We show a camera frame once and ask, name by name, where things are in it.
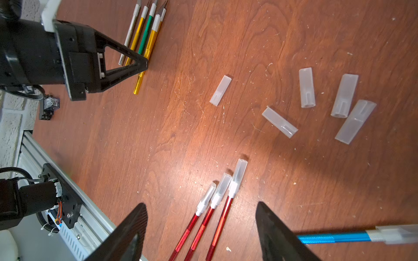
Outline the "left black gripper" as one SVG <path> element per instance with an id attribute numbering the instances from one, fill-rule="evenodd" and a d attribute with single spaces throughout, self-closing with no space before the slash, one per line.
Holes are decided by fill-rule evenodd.
<path id="1" fill-rule="evenodd" d="M 53 28 L 72 101 L 84 101 L 88 93 L 104 92 L 148 69 L 148 58 L 91 27 L 56 21 Z M 107 47 L 130 58 L 132 64 L 106 70 Z"/>

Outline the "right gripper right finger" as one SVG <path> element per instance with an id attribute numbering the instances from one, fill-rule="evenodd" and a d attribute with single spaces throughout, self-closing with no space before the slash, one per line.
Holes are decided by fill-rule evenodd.
<path id="1" fill-rule="evenodd" d="M 319 260 L 264 202 L 258 202 L 255 218 L 264 261 Z"/>

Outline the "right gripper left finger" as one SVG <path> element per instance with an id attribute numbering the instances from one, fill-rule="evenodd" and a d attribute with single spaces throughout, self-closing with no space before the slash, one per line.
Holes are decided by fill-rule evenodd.
<path id="1" fill-rule="evenodd" d="M 144 203 L 140 203 L 87 260 L 139 261 L 147 224 L 147 207 Z"/>

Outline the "yellow carving knife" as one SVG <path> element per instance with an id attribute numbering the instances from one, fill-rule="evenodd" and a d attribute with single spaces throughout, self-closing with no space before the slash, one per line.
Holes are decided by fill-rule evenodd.
<path id="1" fill-rule="evenodd" d="M 153 25 L 152 25 L 152 28 L 151 28 L 150 35 L 149 35 L 149 40 L 148 40 L 148 43 L 147 43 L 147 47 L 146 47 L 145 53 L 144 53 L 145 58 L 147 60 L 150 60 L 150 56 L 151 56 L 153 47 L 154 47 L 156 39 L 157 39 L 158 30 L 159 30 L 158 29 L 159 22 L 160 22 L 160 17 L 158 15 L 156 15 L 156 17 L 154 19 L 154 22 L 153 22 Z M 145 71 L 141 72 L 138 76 L 136 86 L 135 86 L 135 89 L 134 89 L 134 92 L 133 92 L 135 95 L 139 94 L 144 75 L 145 75 Z"/>
<path id="2" fill-rule="evenodd" d="M 139 41 L 139 35 L 140 35 L 141 30 L 142 30 L 142 26 L 144 25 L 144 21 L 147 17 L 147 13 L 148 13 L 148 10 L 149 10 L 149 5 L 150 5 L 150 1 L 148 1 L 148 3 L 143 7 L 142 14 L 139 18 L 137 30 L 135 32 L 135 35 L 134 35 L 134 38 L 133 38 L 133 41 L 132 41 L 132 44 L 131 44 L 131 47 L 130 47 L 130 49 L 133 50 L 133 51 L 136 50 L 136 47 L 137 47 L 137 44 L 138 44 L 138 41 Z"/>
<path id="3" fill-rule="evenodd" d="M 159 22 L 159 24 L 158 24 L 158 29 L 160 29 L 161 28 L 161 26 L 162 26 L 162 23 L 163 23 L 163 20 L 164 20 L 164 17 L 165 17 L 165 15 L 166 15 L 166 12 L 167 12 L 167 5 L 168 5 L 168 0 L 165 0 L 165 2 L 162 4 L 162 6 L 160 7 L 160 9 L 158 10 L 158 12 L 157 12 L 157 15 L 160 17 L 160 22 Z"/>

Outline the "green carving knife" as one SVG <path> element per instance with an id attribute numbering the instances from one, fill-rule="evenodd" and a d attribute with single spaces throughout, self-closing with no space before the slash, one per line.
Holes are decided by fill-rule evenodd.
<path id="1" fill-rule="evenodd" d="M 143 32 L 143 36 L 141 39 L 141 43 L 138 49 L 138 54 L 143 55 L 144 54 L 144 50 L 145 50 L 145 45 L 149 36 L 149 30 L 151 28 L 151 24 L 153 22 L 154 16 L 155 16 L 155 12 L 156 12 L 156 8 L 157 8 L 157 4 L 158 4 L 158 0 L 154 0 L 151 8 L 149 10 L 149 14 L 148 14 L 148 18 L 147 18 L 147 25 L 145 26 L 144 32 Z"/>

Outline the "translucent protective cap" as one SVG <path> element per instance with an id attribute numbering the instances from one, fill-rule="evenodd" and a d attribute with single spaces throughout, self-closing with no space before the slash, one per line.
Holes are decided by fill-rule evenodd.
<path id="1" fill-rule="evenodd" d="M 221 82 L 219 83 L 217 89 L 215 90 L 213 96 L 210 99 L 210 103 L 213 104 L 214 106 L 218 106 L 223 95 L 225 94 L 228 86 L 230 85 L 232 79 L 225 75 Z"/>
<path id="2" fill-rule="evenodd" d="M 275 126 L 283 134 L 285 134 L 288 138 L 292 138 L 298 132 L 298 128 L 289 123 L 270 107 L 267 107 L 264 110 L 262 116 L 266 118 L 273 126 Z"/>
<path id="3" fill-rule="evenodd" d="M 299 70 L 300 100 L 302 108 L 312 108 L 316 105 L 311 67 Z"/>
<path id="4" fill-rule="evenodd" d="M 349 145 L 361 127 L 369 118 L 377 104 L 367 100 L 359 100 L 349 114 L 348 118 L 338 131 L 335 139 Z"/>
<path id="5" fill-rule="evenodd" d="M 353 74 L 342 76 L 331 112 L 332 117 L 342 119 L 348 117 L 358 78 L 358 75 Z"/>

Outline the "blue carving knife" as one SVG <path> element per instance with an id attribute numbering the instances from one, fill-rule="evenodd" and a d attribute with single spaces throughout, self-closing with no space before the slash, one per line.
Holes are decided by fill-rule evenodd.
<path id="1" fill-rule="evenodd" d="M 375 229 L 329 233 L 307 234 L 297 238 L 304 244 L 335 244 L 351 242 L 381 242 L 387 245 L 414 244 L 418 242 L 418 225 L 376 226 Z"/>

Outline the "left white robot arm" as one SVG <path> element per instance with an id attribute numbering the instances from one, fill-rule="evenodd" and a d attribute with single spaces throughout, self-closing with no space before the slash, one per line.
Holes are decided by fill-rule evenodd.
<path id="1" fill-rule="evenodd" d="M 41 21 L 21 18 L 21 1 L 1 2 L 1 90 L 42 100 L 44 85 L 63 84 L 72 101 L 104 92 L 148 68 L 148 60 L 101 32 L 56 19 L 47 1 Z"/>

